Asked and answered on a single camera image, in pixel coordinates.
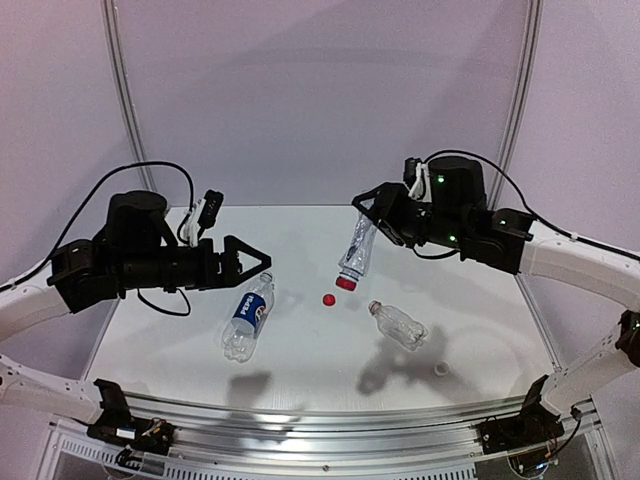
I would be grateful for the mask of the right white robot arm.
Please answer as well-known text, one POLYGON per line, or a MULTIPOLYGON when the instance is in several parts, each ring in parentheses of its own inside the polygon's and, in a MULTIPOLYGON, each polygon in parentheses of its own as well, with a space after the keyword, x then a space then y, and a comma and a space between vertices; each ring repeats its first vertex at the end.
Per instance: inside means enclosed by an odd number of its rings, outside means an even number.
POLYGON ((510 274, 539 276, 608 298, 624 307, 618 326, 561 372, 532 385, 524 412, 556 419, 579 401, 639 366, 639 262, 545 226, 514 209, 491 211, 483 188, 434 184, 431 198, 410 197, 402 183, 355 196, 353 206, 392 243, 432 243, 510 274))

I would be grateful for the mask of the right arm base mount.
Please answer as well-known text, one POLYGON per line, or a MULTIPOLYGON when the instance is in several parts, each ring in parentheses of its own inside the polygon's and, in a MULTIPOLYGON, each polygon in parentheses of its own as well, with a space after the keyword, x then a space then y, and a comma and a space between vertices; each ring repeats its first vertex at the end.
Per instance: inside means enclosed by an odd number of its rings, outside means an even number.
POLYGON ((487 419, 476 426, 485 455, 558 440, 565 433, 560 415, 541 404, 548 379, 543 375, 532 384, 517 414, 487 419))

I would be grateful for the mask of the aluminium frame post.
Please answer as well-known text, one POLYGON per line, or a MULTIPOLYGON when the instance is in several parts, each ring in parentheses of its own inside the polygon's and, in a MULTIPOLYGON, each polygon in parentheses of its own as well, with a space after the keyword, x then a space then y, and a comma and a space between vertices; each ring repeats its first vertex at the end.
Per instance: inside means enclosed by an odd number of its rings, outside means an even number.
POLYGON ((509 104, 490 182, 489 206, 498 206, 507 187, 505 175, 512 164, 524 118, 543 13, 541 1, 498 1, 487 30, 487 57, 495 72, 509 81, 509 104))
POLYGON ((120 107, 123 126, 126 138, 129 142, 133 160, 138 167, 138 176, 142 187, 145 190, 158 192, 153 172, 150 166, 145 165, 148 161, 144 146, 136 106, 131 94, 129 75, 126 67, 124 44, 119 28, 119 11, 117 2, 114 0, 102 0, 100 2, 101 13, 104 23, 104 32, 107 51, 110 58, 110 65, 116 97, 120 107))

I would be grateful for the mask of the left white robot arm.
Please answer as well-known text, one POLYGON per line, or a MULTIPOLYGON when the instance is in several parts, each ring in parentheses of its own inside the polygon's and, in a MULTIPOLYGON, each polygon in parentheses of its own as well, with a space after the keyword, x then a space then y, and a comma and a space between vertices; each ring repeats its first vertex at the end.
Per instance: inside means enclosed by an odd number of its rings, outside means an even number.
MULTIPOLYGON (((42 267, 1 288, 1 337, 8 339, 50 319, 77 314, 130 290, 234 288, 271 267, 269 255, 234 236, 216 252, 210 239, 196 247, 155 246, 126 251, 78 240, 42 267)), ((118 384, 76 381, 1 358, 1 402, 76 420, 118 427, 130 421, 118 384)))

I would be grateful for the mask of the right aluminium frame post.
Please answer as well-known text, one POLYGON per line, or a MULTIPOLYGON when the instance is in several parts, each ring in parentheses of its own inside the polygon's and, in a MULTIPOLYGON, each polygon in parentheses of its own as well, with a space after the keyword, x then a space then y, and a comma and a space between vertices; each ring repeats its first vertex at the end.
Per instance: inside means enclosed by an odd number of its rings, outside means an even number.
POLYGON ((498 1, 487 30, 487 57, 495 72, 509 81, 509 104, 490 182, 489 206, 498 206, 507 187, 505 175, 512 164, 524 118, 543 13, 541 1, 498 1))

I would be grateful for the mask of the left aluminium frame post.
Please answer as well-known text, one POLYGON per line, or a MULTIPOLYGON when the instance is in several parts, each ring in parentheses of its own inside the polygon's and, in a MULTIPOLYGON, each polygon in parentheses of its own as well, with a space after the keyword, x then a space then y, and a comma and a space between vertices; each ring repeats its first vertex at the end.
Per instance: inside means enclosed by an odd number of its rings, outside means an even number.
POLYGON ((145 190, 158 192, 153 172, 150 166, 145 165, 148 161, 144 146, 136 106, 131 94, 129 75, 126 67, 124 44, 119 28, 119 11, 117 2, 114 0, 102 0, 100 2, 101 13, 104 23, 104 32, 107 51, 110 58, 110 65, 116 97, 120 107, 123 126, 126 138, 129 142, 133 160, 138 167, 138 176, 142 187, 145 190))

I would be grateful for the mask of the Pepsi label plastic bottle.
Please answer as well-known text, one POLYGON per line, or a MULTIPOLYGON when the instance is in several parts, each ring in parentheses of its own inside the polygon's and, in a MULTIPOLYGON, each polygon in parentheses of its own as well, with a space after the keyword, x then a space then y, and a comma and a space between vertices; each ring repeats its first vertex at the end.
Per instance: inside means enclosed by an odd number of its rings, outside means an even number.
POLYGON ((227 360, 245 363, 253 356, 262 325, 274 303, 274 275, 265 271, 250 282, 223 331, 221 347, 227 360))

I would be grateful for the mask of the crushed bottle red cap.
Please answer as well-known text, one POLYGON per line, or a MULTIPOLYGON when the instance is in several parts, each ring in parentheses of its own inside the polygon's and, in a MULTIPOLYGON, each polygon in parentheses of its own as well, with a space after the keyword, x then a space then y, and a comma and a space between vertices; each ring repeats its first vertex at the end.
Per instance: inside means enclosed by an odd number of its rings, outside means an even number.
POLYGON ((353 292, 361 279, 367 276, 372 259, 377 229, 373 222, 360 213, 348 248, 338 262, 336 286, 353 292))

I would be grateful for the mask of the white bottle cap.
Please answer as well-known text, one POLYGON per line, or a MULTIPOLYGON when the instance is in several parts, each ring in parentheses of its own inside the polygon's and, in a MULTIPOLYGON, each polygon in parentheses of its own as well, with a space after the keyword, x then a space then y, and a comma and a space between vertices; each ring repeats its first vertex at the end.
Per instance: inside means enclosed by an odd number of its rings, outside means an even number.
POLYGON ((438 377, 446 376, 450 371, 449 364, 446 362, 438 362, 434 365, 434 373, 438 377))

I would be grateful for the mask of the clear bottle red cap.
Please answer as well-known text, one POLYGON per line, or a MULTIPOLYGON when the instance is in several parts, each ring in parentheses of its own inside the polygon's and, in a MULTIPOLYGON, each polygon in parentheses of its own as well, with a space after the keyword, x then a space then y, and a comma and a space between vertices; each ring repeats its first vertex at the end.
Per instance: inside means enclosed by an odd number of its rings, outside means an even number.
POLYGON ((415 351, 424 344, 428 329, 411 316, 392 305, 374 300, 368 306, 379 332, 408 351, 415 351))

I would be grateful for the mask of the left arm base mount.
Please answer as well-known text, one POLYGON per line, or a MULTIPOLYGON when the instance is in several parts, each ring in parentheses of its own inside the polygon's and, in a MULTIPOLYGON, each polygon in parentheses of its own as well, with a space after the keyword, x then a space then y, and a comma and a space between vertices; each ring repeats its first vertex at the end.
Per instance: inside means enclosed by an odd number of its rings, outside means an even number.
POLYGON ((98 379, 94 385, 100 393, 100 415, 88 425, 87 435, 122 448, 114 460, 117 466, 139 470, 144 453, 168 455, 176 430, 173 424, 158 417, 133 416, 123 391, 114 382, 98 379))

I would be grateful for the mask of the front aluminium rail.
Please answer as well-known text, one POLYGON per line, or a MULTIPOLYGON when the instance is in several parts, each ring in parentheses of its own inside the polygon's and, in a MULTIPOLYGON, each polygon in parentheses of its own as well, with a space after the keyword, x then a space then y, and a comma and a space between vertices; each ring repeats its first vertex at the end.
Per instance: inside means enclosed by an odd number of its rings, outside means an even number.
POLYGON ((125 454, 56 420, 41 479, 612 479, 590 401, 564 434, 507 446, 518 399, 378 412, 268 411, 128 399, 133 414, 175 428, 163 454, 125 454))

